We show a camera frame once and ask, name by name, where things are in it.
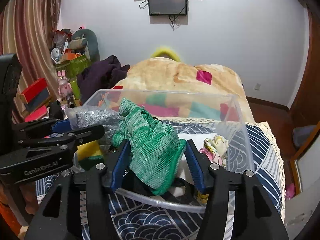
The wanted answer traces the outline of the yellow green sponge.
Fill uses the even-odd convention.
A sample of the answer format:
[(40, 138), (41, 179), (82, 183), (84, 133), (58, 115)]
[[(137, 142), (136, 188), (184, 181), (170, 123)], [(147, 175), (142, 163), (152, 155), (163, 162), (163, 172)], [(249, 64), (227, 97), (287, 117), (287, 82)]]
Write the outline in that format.
[(104, 163), (104, 156), (97, 140), (79, 145), (76, 156), (78, 164), (85, 171), (90, 170), (99, 163)]

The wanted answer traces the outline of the green mesh cloth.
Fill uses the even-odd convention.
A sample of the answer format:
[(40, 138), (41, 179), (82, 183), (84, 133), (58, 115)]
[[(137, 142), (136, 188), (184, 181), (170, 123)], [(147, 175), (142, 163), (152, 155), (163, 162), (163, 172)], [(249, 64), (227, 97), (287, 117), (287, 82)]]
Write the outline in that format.
[(127, 98), (119, 106), (120, 120), (113, 134), (112, 145), (123, 140), (131, 145), (129, 167), (154, 195), (163, 195), (172, 185), (186, 141), (175, 129), (154, 119), (143, 107)]

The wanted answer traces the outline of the black pouch with silver chain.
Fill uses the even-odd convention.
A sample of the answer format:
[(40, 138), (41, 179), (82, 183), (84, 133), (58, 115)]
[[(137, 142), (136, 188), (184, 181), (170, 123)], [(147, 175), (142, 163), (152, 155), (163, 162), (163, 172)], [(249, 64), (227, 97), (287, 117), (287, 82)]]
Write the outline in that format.
[[(151, 192), (151, 188), (141, 182), (132, 171), (124, 176), (121, 187), (125, 190), (141, 194), (143, 196), (156, 196)], [(182, 178), (175, 178), (172, 187), (159, 197), (167, 202), (189, 205), (195, 203), (194, 193), (195, 187), (193, 184), (188, 183)]]

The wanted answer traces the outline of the red book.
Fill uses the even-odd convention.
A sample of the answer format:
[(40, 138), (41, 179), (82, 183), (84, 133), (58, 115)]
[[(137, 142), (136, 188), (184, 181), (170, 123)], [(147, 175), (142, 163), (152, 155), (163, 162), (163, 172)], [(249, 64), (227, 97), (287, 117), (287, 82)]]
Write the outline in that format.
[(28, 116), (25, 117), (25, 122), (30, 122), (38, 119), (42, 119), (43, 117), (47, 116), (47, 107), (45, 105), (41, 106), (37, 110), (30, 113)]

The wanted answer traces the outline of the red box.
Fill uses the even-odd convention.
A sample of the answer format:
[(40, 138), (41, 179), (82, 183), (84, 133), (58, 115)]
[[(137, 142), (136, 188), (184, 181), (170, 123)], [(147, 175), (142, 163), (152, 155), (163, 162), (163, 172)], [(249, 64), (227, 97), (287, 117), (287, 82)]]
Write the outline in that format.
[(45, 78), (40, 78), (19, 95), (27, 112), (31, 113), (50, 99), (50, 92)]

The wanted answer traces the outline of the pink rabbit toy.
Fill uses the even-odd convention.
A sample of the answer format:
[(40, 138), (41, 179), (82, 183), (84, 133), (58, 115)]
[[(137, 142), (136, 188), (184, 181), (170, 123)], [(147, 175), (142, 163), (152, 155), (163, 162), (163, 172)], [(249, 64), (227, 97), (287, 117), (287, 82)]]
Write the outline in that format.
[(57, 72), (58, 75), (58, 94), (61, 100), (64, 100), (68, 94), (72, 93), (71, 84), (68, 82), (68, 78), (66, 76), (65, 70), (61, 70)]

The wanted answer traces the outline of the green bottle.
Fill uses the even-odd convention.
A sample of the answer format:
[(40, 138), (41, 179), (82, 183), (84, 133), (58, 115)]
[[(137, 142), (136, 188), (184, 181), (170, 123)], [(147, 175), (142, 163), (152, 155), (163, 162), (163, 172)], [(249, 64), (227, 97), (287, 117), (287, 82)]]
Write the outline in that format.
[(77, 100), (80, 100), (80, 89), (78, 87), (78, 84), (77, 84), (77, 79), (76, 77), (70, 79), (69, 83), (71, 84), (71, 87), (72, 87), (72, 91), (73, 91), (73, 94), (75, 96), (75, 98)]

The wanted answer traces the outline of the green cardboard box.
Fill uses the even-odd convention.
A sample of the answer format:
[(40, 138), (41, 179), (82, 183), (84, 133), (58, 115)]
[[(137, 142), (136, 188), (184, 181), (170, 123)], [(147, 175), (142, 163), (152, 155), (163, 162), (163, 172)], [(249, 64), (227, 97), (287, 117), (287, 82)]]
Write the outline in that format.
[(67, 76), (68, 79), (72, 79), (91, 64), (91, 61), (86, 57), (86, 55), (81, 55), (71, 61), (65, 61), (62, 64), (57, 64), (55, 69), (56, 72), (62, 72), (64, 70), (65, 76)]

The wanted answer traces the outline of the dark purple clothing pile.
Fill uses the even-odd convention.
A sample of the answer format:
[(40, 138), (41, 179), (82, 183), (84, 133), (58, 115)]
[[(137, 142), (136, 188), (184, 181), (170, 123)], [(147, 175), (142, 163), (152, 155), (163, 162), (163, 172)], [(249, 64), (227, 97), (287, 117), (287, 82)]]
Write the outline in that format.
[(130, 65), (121, 65), (114, 55), (97, 61), (77, 75), (80, 102), (83, 105), (97, 90), (111, 89), (127, 77)]

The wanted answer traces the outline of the blue white patterned bedsheet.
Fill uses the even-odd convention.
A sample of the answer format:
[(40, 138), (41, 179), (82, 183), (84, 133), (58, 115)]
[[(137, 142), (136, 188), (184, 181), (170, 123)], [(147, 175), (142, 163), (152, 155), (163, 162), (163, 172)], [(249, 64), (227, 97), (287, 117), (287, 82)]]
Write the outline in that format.
[(123, 140), (104, 163), (87, 172), (62, 172), (41, 202), (26, 239), (82, 239), (80, 191), (86, 192), (86, 211), (91, 239), (184, 239), (197, 228), (197, 239), (223, 239), (227, 226), (229, 193), (234, 192), (232, 239), (287, 239), (284, 223), (254, 172), (245, 128), (233, 135), (227, 165), (211, 163), (188, 140), (185, 158), (195, 188), (208, 196), (207, 205), (159, 207), (139, 197), (136, 211), (116, 213), (114, 194), (129, 165), (131, 144)]

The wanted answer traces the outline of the floral fabric pouch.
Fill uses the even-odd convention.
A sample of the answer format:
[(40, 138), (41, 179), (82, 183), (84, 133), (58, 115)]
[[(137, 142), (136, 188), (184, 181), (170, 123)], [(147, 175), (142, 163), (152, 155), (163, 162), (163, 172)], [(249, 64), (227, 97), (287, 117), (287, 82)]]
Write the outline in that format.
[(220, 135), (215, 135), (213, 138), (204, 139), (203, 148), (199, 152), (206, 155), (211, 163), (226, 167), (228, 148), (229, 141)]

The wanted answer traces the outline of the clear plastic storage box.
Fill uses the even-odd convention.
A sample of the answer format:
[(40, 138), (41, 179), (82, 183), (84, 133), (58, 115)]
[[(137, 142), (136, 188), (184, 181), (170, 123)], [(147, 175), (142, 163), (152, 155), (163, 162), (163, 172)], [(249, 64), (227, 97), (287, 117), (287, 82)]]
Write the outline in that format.
[[(129, 99), (147, 110), (154, 118), (171, 125), (177, 134), (217, 133), (229, 141), (225, 169), (235, 173), (253, 170), (253, 154), (248, 131), (235, 96), (158, 90), (101, 89), (90, 97), (85, 106), (97, 106), (118, 112), (122, 98)], [(167, 202), (159, 196), (143, 196), (123, 188), (110, 194), (112, 215), (119, 215), (143, 205), (152, 210), (165, 209), (200, 214), (205, 210), (205, 205), (196, 198), (194, 204), (187, 205)]]

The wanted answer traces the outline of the grey dinosaur plush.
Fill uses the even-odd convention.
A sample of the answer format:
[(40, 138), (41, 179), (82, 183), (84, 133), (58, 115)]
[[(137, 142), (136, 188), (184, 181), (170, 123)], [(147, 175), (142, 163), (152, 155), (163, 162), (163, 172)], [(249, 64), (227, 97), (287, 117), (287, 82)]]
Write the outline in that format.
[(90, 29), (79, 29), (71, 36), (68, 49), (84, 53), (89, 61), (100, 61), (97, 36)]

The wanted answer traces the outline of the beige patterned fleece blanket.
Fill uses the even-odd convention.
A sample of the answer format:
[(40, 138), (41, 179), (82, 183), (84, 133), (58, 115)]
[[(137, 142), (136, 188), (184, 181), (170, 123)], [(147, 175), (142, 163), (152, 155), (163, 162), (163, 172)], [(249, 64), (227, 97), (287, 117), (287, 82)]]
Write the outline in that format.
[(219, 64), (191, 66), (165, 57), (140, 61), (130, 67), (127, 77), (115, 88), (166, 90), (192, 93), (233, 94), (238, 96), (245, 122), (254, 123), (239, 75)]

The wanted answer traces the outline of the striped brown curtain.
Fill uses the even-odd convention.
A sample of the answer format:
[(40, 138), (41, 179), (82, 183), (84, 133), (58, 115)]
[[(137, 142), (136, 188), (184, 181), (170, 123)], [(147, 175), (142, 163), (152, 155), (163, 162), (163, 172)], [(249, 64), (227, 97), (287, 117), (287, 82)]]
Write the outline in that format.
[(18, 91), (45, 78), (57, 97), (57, 74), (50, 56), (61, 0), (9, 0), (1, 11), (1, 54), (16, 54), (22, 65)]

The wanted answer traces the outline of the small wall monitor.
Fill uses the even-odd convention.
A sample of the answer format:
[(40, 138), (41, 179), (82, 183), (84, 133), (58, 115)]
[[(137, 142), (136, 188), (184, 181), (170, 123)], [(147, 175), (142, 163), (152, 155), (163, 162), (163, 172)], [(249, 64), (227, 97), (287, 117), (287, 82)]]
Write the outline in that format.
[(186, 15), (188, 0), (148, 0), (150, 16)]

